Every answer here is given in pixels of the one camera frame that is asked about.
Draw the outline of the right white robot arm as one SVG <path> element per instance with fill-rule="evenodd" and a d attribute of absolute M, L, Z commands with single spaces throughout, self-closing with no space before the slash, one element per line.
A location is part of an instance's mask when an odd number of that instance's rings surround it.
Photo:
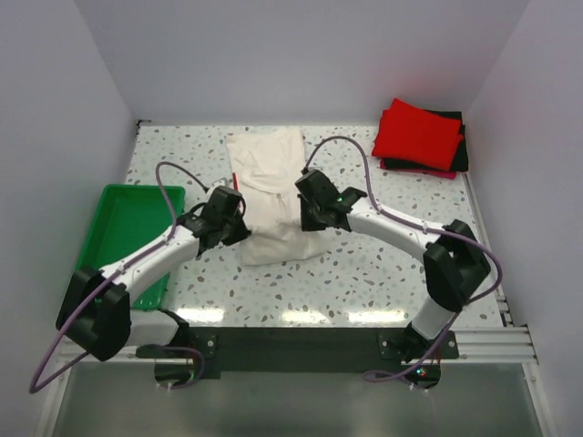
<path fill-rule="evenodd" d="M 384 208 L 369 190 L 339 191 L 318 169 L 305 169 L 295 187 L 303 231 L 334 228 L 376 238 L 423 264 L 428 297 L 404 331 L 387 343 L 402 361 L 427 357 L 491 273 L 470 227 L 460 220 L 443 225 Z"/>

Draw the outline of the white t shirt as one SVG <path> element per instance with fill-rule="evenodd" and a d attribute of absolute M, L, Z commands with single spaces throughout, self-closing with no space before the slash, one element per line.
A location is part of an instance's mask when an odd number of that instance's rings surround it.
<path fill-rule="evenodd" d="M 305 164 L 301 130 L 282 127 L 239 134 L 229 137 L 226 145 L 251 232 L 240 244 L 241 262 L 260 266 L 322 255 L 326 251 L 322 233 L 304 232 L 301 227 L 295 187 Z"/>

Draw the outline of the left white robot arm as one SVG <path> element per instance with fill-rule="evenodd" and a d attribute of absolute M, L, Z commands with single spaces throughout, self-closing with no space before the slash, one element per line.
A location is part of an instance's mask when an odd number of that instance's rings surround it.
<path fill-rule="evenodd" d="M 186 321 L 168 310 L 142 312 L 132 306 L 179 265 L 246 239 L 245 207 L 239 191 L 217 186 L 201 207 L 175 216 L 144 247 L 99 269 L 76 270 L 56 319 L 58 332 L 100 361 L 126 346 L 157 345 L 169 357 L 182 355 L 189 346 Z"/>

